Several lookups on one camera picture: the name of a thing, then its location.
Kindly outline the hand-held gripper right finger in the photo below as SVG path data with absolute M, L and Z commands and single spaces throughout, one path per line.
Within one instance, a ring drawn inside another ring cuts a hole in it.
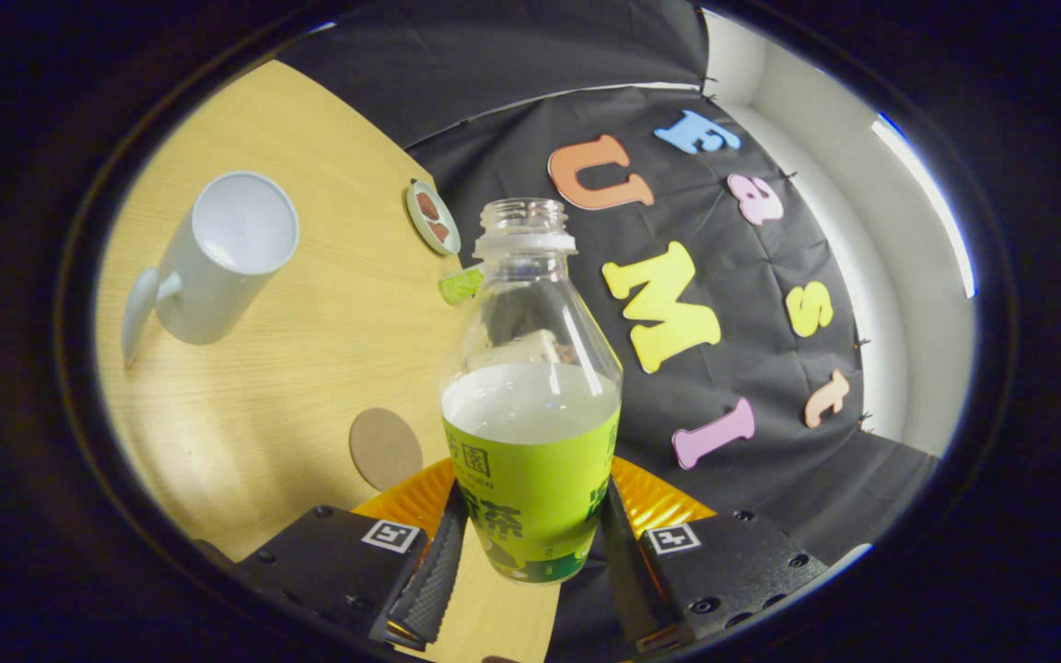
M 735 634 L 828 572 L 750 509 L 725 513 L 615 458 L 601 534 L 616 613 L 637 655 Z

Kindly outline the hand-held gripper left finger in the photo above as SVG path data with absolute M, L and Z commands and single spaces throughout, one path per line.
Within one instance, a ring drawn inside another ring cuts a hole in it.
M 234 570 L 321 630 L 424 651 L 453 596 L 467 520 L 442 460 L 354 509 L 308 509 Z

